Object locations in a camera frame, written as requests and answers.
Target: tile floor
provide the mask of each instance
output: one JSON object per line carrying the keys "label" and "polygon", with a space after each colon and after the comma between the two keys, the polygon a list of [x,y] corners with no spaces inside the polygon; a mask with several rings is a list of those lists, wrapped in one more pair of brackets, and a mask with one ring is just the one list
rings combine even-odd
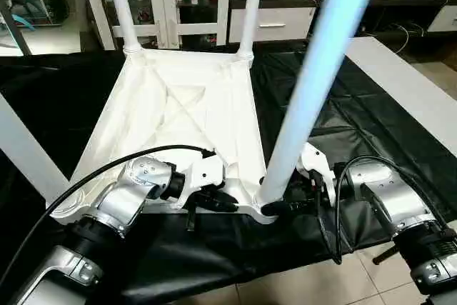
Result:
{"label": "tile floor", "polygon": [[457,100],[457,72],[443,62],[411,64],[436,86]]}
{"label": "tile floor", "polygon": [[[41,26],[36,31],[21,29],[21,32],[33,55],[81,51],[76,16],[71,14],[61,26]],[[0,31],[0,56],[22,56],[7,30]]]}
{"label": "tile floor", "polygon": [[[457,221],[451,222],[457,230]],[[345,255],[341,266],[323,261],[245,284],[227,286],[173,305],[420,305],[426,297],[395,255],[376,266],[371,259],[391,243]]]}

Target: white plastic chair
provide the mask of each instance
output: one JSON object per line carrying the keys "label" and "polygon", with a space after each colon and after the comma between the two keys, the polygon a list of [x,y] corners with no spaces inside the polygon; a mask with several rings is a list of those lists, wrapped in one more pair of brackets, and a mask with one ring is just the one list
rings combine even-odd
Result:
{"label": "white plastic chair", "polygon": [[[267,173],[249,73],[259,0],[246,1],[236,54],[142,49],[128,1],[114,3],[126,61],[71,180],[2,96],[0,148],[48,203],[94,169],[135,151],[166,144],[214,149],[225,163],[226,191],[237,198],[238,212],[271,223],[273,219],[262,216],[260,208],[282,197],[368,0],[325,1]],[[182,151],[156,157],[175,163],[178,170],[201,158]],[[94,179],[63,203],[54,217],[61,222],[74,220],[118,173],[113,169]],[[172,210],[162,204],[149,211]]]}

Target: white cabinet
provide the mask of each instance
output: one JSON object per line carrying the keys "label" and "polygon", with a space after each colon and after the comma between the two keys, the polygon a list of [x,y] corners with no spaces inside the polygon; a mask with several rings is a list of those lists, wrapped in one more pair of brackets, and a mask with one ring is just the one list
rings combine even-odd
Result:
{"label": "white cabinet", "polygon": [[[112,0],[89,0],[105,49],[122,37]],[[146,47],[178,49],[203,43],[223,45],[229,0],[129,0],[140,43]]]}
{"label": "white cabinet", "polygon": [[457,6],[444,6],[436,15],[427,31],[457,31]]}
{"label": "white cabinet", "polygon": [[[313,21],[314,7],[259,9],[254,41],[305,39]],[[229,42],[240,42],[243,33],[244,9],[231,12]]]}

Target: black plastic sheet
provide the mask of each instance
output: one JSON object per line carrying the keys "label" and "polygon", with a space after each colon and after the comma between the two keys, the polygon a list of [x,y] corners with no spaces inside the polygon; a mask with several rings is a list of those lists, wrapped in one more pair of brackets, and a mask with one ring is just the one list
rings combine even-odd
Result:
{"label": "black plastic sheet", "polygon": [[[267,161],[302,60],[301,52],[256,53],[251,79]],[[0,59],[0,91],[65,175],[76,166],[123,62],[119,52]],[[457,217],[455,157],[348,59],[310,142],[330,164],[362,154],[394,160],[446,219]],[[44,202],[5,156],[0,167],[0,220],[8,224],[0,245],[1,271]],[[364,201],[346,197],[342,220],[354,249],[388,240]],[[331,230],[330,214],[326,223]],[[184,215],[141,216],[115,262],[116,273],[102,282],[94,300],[160,304],[328,258],[312,214],[271,225],[244,215],[197,215],[196,225],[191,233]],[[44,224],[9,278],[9,293],[63,235],[52,219]]]}

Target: white drawer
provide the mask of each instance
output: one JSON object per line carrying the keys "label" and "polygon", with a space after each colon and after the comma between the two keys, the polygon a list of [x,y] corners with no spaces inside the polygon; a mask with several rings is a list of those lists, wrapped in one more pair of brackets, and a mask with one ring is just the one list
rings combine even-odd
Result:
{"label": "white drawer", "polygon": [[427,31],[457,31],[457,6],[448,5],[443,7]]}
{"label": "white drawer", "polygon": [[[243,34],[244,9],[231,12],[228,41],[240,42]],[[283,41],[305,39],[313,20],[315,8],[259,9],[258,28],[254,41]]]}

